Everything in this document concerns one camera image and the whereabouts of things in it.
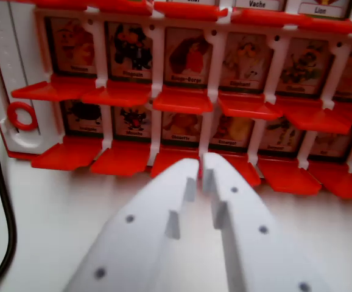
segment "red plastic ring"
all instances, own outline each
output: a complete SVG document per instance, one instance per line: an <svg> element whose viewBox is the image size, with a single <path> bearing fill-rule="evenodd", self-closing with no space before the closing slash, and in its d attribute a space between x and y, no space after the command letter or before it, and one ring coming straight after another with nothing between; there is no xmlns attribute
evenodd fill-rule
<svg viewBox="0 0 352 292"><path fill-rule="evenodd" d="M31 116L31 123L30 124L26 125L26 124L18 121L18 115L16 113L16 110L19 108L27 111L30 114L30 116ZM37 117L35 115L34 108L24 102L10 103L10 105L7 108L7 116L8 116L8 120L10 120L12 125L14 125L19 130L32 131L32 130L38 128L38 122L37 122Z"/></svg>

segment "screw hole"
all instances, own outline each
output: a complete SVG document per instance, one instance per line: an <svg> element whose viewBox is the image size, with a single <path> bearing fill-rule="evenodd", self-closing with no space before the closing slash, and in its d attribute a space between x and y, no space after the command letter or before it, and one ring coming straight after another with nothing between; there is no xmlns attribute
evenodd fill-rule
<svg viewBox="0 0 352 292"><path fill-rule="evenodd" d="M134 221L134 219L135 219L135 218L134 218L133 215L129 215L129 216L126 217L126 222L127 222L127 223L131 223L131 222Z"/></svg>
<svg viewBox="0 0 352 292"><path fill-rule="evenodd" d="M310 292L311 291L309 284L304 283L304 282L299 284L299 289L302 292Z"/></svg>
<svg viewBox="0 0 352 292"><path fill-rule="evenodd" d="M105 276L105 268L98 268L95 271L95 278L96 279L101 279Z"/></svg>
<svg viewBox="0 0 352 292"><path fill-rule="evenodd" d="M262 225L262 226L259 227L259 231L262 234L267 234L268 233L268 228L267 228L267 226Z"/></svg>

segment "white table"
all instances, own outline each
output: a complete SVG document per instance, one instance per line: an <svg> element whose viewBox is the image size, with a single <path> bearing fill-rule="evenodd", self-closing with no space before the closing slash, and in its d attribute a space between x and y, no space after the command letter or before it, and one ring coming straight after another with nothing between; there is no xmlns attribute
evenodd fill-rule
<svg viewBox="0 0 352 292"><path fill-rule="evenodd" d="M0 292L61 291L107 218L150 181L149 175L116 178L94 175L88 169L33 169L1 150L18 225L18 248ZM276 193L266 184L256 191L332 291L352 292L352 201L341 201L324 190L311 198ZM6 245L0 202L0 261ZM157 291L226 290L220 233L212 227L209 199L200 193L184 208L181 240L170 242Z"/></svg>

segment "white side panel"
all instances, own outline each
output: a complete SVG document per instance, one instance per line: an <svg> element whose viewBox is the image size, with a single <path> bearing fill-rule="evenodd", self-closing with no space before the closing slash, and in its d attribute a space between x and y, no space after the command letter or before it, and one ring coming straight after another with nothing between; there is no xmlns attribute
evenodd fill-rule
<svg viewBox="0 0 352 292"><path fill-rule="evenodd" d="M11 2L13 23L20 54L22 55L23 69L28 85L46 81L49 73L45 72L43 58L40 51L38 24L44 23L34 14L34 5ZM63 127L57 127L56 112L52 102L33 100L33 107L37 115L38 127L41 134L41 144L37 153L43 153L56 143L62 141Z"/></svg>
<svg viewBox="0 0 352 292"><path fill-rule="evenodd" d="M32 106L30 100L14 99L11 96L11 91L22 88L27 84L16 45L15 29L11 20L9 3L3 1L0 1L0 70L10 103L17 101ZM17 115L20 122L31 123L28 114L18 111ZM37 129L32 131L19 130L19 133L20 136L16 138L22 139L25 144L38 145L40 143Z"/></svg>

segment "black cable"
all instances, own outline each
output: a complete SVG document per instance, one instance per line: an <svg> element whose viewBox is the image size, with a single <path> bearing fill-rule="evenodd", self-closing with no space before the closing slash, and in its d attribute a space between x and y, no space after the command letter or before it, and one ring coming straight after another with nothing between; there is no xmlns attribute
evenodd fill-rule
<svg viewBox="0 0 352 292"><path fill-rule="evenodd" d="M5 220L7 221L7 229L8 229L7 251L5 252L3 261L0 264L0 280L1 280L12 263L13 256L15 255L15 251L16 251L16 240L17 240L15 215L13 213L11 200L10 200L7 187L5 186L3 172L1 170L1 164L0 164L0 198L1 198L1 203L3 205Z"/></svg>

